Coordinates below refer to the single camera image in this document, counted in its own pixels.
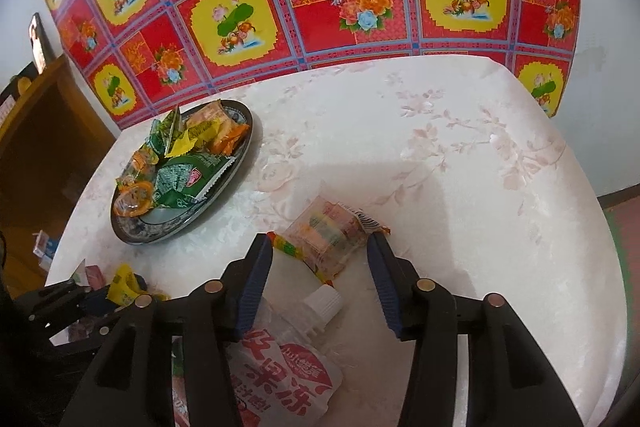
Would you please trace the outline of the white red jelly pouch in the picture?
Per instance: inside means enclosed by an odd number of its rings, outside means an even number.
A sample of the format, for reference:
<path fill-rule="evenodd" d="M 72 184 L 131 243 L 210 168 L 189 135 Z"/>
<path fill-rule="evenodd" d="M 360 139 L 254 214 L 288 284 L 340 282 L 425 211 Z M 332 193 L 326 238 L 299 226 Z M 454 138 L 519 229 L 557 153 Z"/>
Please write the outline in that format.
<path fill-rule="evenodd" d="M 262 300 L 253 328 L 227 348 L 244 426 L 315 426 L 341 386 L 341 369 L 314 347 L 344 306 L 324 284 L 279 313 Z"/>

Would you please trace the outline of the clear colourful candy pack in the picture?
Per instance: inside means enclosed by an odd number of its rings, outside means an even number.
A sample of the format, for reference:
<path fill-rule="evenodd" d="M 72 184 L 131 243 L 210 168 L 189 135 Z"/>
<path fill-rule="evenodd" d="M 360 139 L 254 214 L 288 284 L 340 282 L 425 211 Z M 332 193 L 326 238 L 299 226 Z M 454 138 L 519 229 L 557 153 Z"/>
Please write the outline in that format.
<path fill-rule="evenodd" d="M 304 262 L 322 284 L 332 285 L 375 232 L 390 234 L 390 228 L 360 209 L 317 196 L 285 232 L 267 236 L 277 251 Z"/>

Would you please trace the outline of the blue white small box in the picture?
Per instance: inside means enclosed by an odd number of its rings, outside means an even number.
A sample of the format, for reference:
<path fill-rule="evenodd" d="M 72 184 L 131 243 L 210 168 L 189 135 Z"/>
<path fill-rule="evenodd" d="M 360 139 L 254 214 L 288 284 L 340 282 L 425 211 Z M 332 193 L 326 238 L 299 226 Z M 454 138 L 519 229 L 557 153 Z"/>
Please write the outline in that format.
<path fill-rule="evenodd" d="M 58 240 L 52 239 L 49 234 L 43 230 L 34 234 L 35 245 L 32 252 L 39 259 L 38 265 L 41 269 L 48 272 L 51 268 L 56 250 L 58 249 Z"/>

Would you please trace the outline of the yellow packet on table edge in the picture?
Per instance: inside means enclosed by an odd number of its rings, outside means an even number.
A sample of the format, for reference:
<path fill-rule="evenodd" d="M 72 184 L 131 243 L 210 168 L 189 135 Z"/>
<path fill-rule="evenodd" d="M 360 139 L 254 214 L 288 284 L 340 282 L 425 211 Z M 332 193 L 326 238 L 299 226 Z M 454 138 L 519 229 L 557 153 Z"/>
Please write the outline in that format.
<path fill-rule="evenodd" d="M 117 308 L 121 308 L 132 305 L 138 297 L 143 295 L 149 295 L 160 301 L 169 299 L 169 296 L 164 293 L 150 291 L 145 280 L 139 280 L 130 265 L 127 263 L 119 265 L 108 285 L 106 299 L 114 303 Z"/>

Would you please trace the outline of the orange jelly cup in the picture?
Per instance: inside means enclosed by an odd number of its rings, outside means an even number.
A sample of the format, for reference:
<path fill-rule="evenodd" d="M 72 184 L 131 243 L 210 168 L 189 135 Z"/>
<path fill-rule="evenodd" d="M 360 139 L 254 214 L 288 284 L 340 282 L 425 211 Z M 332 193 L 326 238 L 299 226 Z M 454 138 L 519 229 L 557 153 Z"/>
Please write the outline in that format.
<path fill-rule="evenodd" d="M 141 181 L 128 185 L 119 192 L 113 202 L 113 211 L 118 217 L 139 217 L 153 207 L 153 184 Z"/>

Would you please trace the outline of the dark patterned serving plate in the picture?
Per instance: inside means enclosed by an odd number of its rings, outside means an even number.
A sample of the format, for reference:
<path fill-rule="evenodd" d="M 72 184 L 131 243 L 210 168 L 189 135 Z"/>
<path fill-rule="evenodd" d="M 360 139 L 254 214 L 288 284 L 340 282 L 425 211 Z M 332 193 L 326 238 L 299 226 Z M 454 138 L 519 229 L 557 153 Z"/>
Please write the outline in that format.
<path fill-rule="evenodd" d="M 141 217 L 118 217 L 111 210 L 111 226 L 116 237 L 132 246 L 152 245 L 177 236 L 198 222 L 209 211 L 227 202 L 246 176 L 254 161 L 257 138 L 253 112 L 242 102 L 222 100 L 222 108 L 237 124 L 248 124 L 250 131 L 236 148 L 230 167 L 221 173 L 205 197 L 190 208 L 156 208 Z"/>

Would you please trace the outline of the brown wooden cabinet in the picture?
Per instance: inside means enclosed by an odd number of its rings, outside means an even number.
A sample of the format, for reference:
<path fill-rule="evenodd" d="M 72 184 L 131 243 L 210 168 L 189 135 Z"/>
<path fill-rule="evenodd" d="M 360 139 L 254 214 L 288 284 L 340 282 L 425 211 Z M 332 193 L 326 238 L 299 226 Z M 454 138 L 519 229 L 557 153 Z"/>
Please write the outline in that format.
<path fill-rule="evenodd" d="M 1 126 L 2 281 L 17 297 L 44 285 L 32 252 L 43 231 L 59 239 L 114 133 L 77 86 L 62 55 L 18 99 Z"/>

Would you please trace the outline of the green snack packet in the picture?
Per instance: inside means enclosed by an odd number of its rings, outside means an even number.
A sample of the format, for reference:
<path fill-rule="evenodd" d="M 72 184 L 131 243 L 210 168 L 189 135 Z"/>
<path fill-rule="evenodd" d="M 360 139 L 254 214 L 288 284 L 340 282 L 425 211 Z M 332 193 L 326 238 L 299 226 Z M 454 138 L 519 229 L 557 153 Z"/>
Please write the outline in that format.
<path fill-rule="evenodd" d="M 190 208 L 233 166 L 235 158 L 206 152 L 170 158 L 157 170 L 152 195 L 160 208 Z"/>

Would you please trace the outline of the white floral tablecloth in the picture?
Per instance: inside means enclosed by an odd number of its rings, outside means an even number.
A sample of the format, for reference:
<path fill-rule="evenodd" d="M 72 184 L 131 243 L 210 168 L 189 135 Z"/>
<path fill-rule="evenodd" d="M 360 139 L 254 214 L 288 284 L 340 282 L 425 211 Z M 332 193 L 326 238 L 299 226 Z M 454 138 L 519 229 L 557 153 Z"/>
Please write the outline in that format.
<path fill-rule="evenodd" d="M 115 180 L 148 135 L 120 135 L 87 184 L 48 279 L 122 263 L 180 297 L 218 277 L 260 232 L 319 195 L 390 229 L 390 246 L 454 294 L 499 293 L 547 355 L 582 421 L 600 424 L 622 373 L 627 310 L 617 253 L 572 150 L 529 92 L 486 57 L 392 58 L 224 92 L 254 117 L 250 153 L 221 200 L 180 234 L 122 243 Z"/>

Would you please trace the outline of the yellow snack packet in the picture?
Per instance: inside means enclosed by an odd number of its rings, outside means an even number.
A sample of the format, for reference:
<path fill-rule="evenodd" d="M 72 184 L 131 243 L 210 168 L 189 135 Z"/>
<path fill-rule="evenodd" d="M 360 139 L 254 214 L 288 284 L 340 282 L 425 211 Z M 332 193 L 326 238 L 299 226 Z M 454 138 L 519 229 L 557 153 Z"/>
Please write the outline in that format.
<path fill-rule="evenodd" d="M 190 153 L 191 150 L 201 150 L 208 142 L 216 138 L 221 127 L 220 119 L 204 120 L 194 126 L 186 127 L 174 142 L 167 158 L 174 158 Z"/>

